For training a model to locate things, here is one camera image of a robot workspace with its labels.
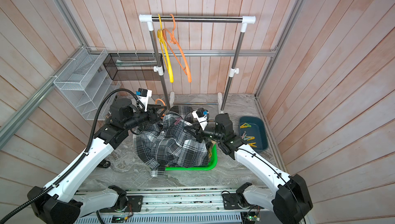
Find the metal clothes rack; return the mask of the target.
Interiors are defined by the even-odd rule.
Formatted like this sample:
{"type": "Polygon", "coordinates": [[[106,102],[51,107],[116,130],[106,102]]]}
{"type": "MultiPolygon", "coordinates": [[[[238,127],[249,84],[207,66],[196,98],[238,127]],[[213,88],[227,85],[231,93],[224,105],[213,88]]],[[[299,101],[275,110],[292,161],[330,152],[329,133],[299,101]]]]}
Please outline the metal clothes rack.
{"type": "Polygon", "coordinates": [[[156,59],[156,65],[154,66],[154,72],[156,72],[159,76],[162,89],[164,91],[165,95],[165,101],[167,107],[170,107],[173,105],[173,103],[170,101],[170,97],[167,91],[166,83],[165,83],[165,70],[163,67],[163,64],[161,63],[160,57],[159,57],[159,51],[157,47],[157,40],[156,36],[154,33],[154,22],[181,22],[181,23],[234,23],[234,24],[241,24],[241,29],[240,29],[240,35],[236,47],[236,51],[234,53],[234,59],[232,61],[231,68],[228,73],[227,77],[227,83],[225,85],[225,93],[218,93],[218,107],[219,107],[219,113],[224,113],[225,109],[225,104],[226,100],[230,91],[230,87],[232,85],[232,81],[234,78],[234,75],[239,73],[239,69],[236,68],[236,63],[238,60],[238,57],[240,55],[241,51],[241,46],[242,42],[244,39],[244,35],[247,30],[248,25],[253,25],[256,22],[256,17],[255,16],[187,16],[187,15],[169,15],[169,16],[160,16],[158,15],[151,15],[151,14],[140,14],[138,16],[138,19],[141,23],[146,23],[148,26],[148,30],[150,33],[151,37],[151,42],[153,45],[153,51],[154,51],[154,57],[156,59]]]}

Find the green plastic basket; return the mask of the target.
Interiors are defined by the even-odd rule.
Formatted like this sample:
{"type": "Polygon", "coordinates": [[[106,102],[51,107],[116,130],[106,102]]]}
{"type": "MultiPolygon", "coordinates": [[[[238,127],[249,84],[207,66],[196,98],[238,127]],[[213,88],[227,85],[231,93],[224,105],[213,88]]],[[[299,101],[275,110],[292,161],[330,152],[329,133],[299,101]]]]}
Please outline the green plastic basket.
{"type": "Polygon", "coordinates": [[[169,171],[211,171],[218,164],[218,150],[217,145],[212,144],[207,150],[206,157],[202,158],[200,164],[194,164],[191,167],[182,166],[166,166],[165,170],[169,171]]]}

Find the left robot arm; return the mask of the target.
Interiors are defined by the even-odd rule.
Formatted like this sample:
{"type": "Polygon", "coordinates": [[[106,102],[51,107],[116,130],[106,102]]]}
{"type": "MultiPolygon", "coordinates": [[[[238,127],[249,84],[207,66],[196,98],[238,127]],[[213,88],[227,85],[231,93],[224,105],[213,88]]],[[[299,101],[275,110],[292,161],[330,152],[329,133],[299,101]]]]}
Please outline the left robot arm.
{"type": "Polygon", "coordinates": [[[73,224],[77,219],[102,209],[124,211],[128,207],[125,190],[110,186],[100,192],[76,196],[90,173],[128,137],[129,130],[144,123],[156,123],[164,106],[147,104],[136,111],[132,101],[117,99],[110,106],[110,117],[82,152],[60,175],[44,187],[34,187],[27,194],[36,217],[47,224],[73,224]]]}

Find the yellow plastic hanger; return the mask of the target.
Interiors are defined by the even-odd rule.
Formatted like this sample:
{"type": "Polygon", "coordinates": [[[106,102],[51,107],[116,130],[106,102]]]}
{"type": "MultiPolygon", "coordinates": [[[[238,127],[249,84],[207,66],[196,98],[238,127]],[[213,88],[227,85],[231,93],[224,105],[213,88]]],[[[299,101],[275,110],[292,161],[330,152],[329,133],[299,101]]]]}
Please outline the yellow plastic hanger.
{"type": "Polygon", "coordinates": [[[164,32],[163,24],[161,22],[161,17],[159,14],[158,14],[158,19],[159,19],[160,29],[157,31],[157,37],[159,39],[161,53],[164,57],[164,63],[166,66],[166,70],[169,75],[169,81],[170,81],[170,83],[173,83],[174,82],[174,75],[173,75],[172,65],[171,65],[171,61],[170,61],[170,57],[169,57],[169,53],[168,53],[167,43],[165,41],[165,37],[163,34],[163,32],[164,32]]]}

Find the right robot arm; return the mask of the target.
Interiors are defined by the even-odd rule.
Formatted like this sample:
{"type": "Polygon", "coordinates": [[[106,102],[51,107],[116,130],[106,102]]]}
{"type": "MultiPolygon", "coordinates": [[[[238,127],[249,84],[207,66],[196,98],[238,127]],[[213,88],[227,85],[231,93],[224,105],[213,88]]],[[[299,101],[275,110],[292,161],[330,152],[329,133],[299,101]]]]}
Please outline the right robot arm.
{"type": "Polygon", "coordinates": [[[208,113],[192,113],[198,127],[191,133],[196,139],[210,139],[217,143],[225,155],[243,164],[253,172],[266,189],[244,184],[237,190],[241,199],[250,206],[263,207],[274,212],[283,224],[299,224],[313,209],[306,181],[298,174],[290,175],[269,163],[233,131],[228,114],[218,114],[209,120],[208,113]]]}

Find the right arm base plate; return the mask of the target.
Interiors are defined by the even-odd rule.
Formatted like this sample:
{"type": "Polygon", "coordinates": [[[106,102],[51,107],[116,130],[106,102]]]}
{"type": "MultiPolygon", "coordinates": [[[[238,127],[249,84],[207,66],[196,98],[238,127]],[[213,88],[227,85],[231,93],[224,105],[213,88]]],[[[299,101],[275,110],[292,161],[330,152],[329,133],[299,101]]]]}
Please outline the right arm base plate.
{"type": "Polygon", "coordinates": [[[225,210],[240,210],[240,209],[254,209],[256,206],[247,203],[243,196],[239,193],[230,193],[223,191],[221,193],[223,206],[225,210]]]}

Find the yellow clothespin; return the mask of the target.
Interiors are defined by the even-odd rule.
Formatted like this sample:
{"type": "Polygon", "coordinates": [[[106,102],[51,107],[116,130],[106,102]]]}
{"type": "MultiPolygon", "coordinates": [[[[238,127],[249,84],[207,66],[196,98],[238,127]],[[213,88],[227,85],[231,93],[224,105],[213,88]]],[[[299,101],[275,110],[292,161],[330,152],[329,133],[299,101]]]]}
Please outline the yellow clothespin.
{"type": "Polygon", "coordinates": [[[243,129],[243,128],[249,128],[249,127],[252,127],[250,124],[248,124],[248,123],[244,123],[244,124],[242,124],[241,126],[240,126],[240,128],[241,129],[243,129]]]}
{"type": "Polygon", "coordinates": [[[255,142],[249,143],[249,146],[252,147],[252,148],[256,148],[257,147],[255,142]]]}

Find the black mesh shelf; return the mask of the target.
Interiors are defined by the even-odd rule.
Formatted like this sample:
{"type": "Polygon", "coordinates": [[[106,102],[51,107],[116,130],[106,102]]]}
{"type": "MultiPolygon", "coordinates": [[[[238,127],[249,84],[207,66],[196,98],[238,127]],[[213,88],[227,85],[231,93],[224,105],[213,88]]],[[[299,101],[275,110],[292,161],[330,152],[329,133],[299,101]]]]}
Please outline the black mesh shelf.
{"type": "Polygon", "coordinates": [[[103,62],[114,81],[159,81],[154,53],[109,53],[103,62]]]}

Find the aluminium front rail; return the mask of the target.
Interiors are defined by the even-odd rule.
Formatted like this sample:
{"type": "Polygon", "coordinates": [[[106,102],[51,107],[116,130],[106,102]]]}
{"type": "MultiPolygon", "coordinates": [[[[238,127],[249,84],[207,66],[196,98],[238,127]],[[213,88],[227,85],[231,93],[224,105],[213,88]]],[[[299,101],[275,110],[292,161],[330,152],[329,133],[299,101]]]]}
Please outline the aluminium front rail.
{"type": "MultiPolygon", "coordinates": [[[[101,209],[114,206],[123,207],[127,200],[127,192],[116,186],[111,186],[101,192],[93,192],[85,195],[67,195],[59,192],[46,194],[47,201],[42,205],[45,216],[61,222],[63,219],[73,223],[75,220],[98,212],[101,209]]],[[[152,195],[143,196],[143,205],[153,206],[155,211],[165,208],[176,210],[198,208],[204,205],[214,209],[220,202],[223,203],[221,193],[185,193],[177,195],[152,195]]]]}

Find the yellow clothespin in tray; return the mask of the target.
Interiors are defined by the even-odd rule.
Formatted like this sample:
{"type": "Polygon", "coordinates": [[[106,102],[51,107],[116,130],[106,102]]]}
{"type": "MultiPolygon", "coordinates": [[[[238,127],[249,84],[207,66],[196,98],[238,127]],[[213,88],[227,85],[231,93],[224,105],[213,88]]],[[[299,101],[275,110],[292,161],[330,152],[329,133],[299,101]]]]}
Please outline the yellow clothespin in tray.
{"type": "Polygon", "coordinates": [[[240,126],[240,128],[241,129],[243,129],[243,128],[249,128],[249,127],[252,127],[250,124],[248,124],[248,123],[244,123],[244,124],[242,124],[241,126],[240,126]]]}

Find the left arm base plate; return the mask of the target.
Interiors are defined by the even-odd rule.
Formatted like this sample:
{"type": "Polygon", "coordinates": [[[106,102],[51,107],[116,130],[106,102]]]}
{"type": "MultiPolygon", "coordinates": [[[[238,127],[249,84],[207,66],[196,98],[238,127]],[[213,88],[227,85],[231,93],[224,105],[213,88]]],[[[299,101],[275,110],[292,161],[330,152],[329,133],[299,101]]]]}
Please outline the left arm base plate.
{"type": "Polygon", "coordinates": [[[123,207],[114,206],[99,210],[100,213],[137,213],[142,209],[144,197],[142,195],[128,195],[123,207]]]}

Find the dark teal tray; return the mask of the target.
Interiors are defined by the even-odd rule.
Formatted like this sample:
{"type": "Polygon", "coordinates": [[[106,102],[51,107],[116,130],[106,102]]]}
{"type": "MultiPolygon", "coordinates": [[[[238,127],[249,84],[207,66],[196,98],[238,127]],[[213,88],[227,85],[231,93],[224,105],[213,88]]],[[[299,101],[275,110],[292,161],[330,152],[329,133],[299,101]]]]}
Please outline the dark teal tray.
{"type": "Polygon", "coordinates": [[[255,140],[246,141],[247,143],[256,143],[256,148],[253,148],[256,152],[261,153],[268,149],[268,141],[265,132],[265,127],[263,121],[258,117],[253,116],[242,116],[239,119],[239,127],[248,123],[252,127],[249,128],[239,128],[239,134],[242,136],[243,134],[247,134],[248,136],[254,136],[255,140]]]}

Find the grey plaid shirt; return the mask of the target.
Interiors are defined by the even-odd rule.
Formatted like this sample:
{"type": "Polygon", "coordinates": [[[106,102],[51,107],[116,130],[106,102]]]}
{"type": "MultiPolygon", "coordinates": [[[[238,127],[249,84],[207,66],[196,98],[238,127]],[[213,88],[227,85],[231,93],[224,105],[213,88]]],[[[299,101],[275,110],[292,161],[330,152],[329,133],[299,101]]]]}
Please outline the grey plaid shirt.
{"type": "Polygon", "coordinates": [[[133,137],[136,153],[151,169],[152,177],[164,175],[166,166],[191,167],[206,157],[211,141],[199,142],[187,131],[194,125],[192,112],[191,106],[173,106],[162,121],[137,128],[133,137]],[[178,117],[183,118],[183,124],[174,125],[178,117]]]}

